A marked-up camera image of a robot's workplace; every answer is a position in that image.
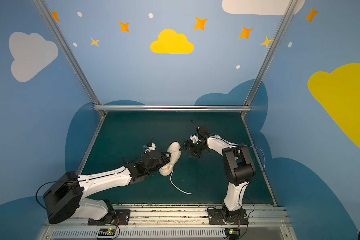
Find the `white knit sneaker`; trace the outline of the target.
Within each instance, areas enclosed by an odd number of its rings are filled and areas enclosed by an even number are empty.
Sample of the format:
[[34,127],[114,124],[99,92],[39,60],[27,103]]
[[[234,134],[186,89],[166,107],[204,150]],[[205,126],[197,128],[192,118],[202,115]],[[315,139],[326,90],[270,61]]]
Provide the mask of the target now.
[[167,152],[171,153],[172,155],[171,155],[171,158],[169,159],[170,160],[169,163],[167,163],[166,165],[164,165],[163,167],[161,167],[159,169],[159,173],[162,176],[168,176],[173,172],[176,162],[181,157],[180,148],[181,148],[181,145],[178,142],[173,142],[168,147]]

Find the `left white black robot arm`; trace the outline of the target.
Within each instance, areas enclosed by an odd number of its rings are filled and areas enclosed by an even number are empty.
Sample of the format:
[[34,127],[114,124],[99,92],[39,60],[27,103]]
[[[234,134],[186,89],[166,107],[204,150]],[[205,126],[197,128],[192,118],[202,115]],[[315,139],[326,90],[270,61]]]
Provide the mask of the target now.
[[84,218],[89,220],[89,225],[116,224],[117,214],[112,203],[109,200],[95,201],[89,196],[140,183],[151,172],[174,164],[180,155],[180,151],[151,150],[142,160],[113,171],[79,176],[74,172],[65,173],[43,195],[49,223],[54,225],[69,218]]

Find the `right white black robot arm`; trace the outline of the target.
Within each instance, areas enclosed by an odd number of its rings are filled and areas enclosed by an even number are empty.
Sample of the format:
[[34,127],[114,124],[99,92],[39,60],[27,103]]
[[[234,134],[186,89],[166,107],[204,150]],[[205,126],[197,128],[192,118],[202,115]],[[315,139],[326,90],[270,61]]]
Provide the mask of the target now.
[[191,150],[191,157],[199,158],[203,150],[213,150],[223,158],[224,172],[229,182],[221,216],[228,224],[246,215],[242,200],[247,186],[256,175],[256,167],[246,145],[231,143],[218,135],[194,135],[186,140],[181,152]]

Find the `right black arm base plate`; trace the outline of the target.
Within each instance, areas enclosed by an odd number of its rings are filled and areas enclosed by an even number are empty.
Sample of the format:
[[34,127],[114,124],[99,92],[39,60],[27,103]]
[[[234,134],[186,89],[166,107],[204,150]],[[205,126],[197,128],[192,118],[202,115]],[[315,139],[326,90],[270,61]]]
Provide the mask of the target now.
[[210,225],[246,225],[249,223],[247,212],[244,209],[228,211],[226,208],[207,208]]

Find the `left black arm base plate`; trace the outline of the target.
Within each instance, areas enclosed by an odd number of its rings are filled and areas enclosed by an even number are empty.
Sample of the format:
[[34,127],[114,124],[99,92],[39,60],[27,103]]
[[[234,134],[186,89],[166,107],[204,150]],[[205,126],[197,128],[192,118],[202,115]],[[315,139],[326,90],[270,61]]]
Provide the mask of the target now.
[[131,210],[113,210],[100,220],[89,219],[88,226],[118,225],[126,226],[129,223]]

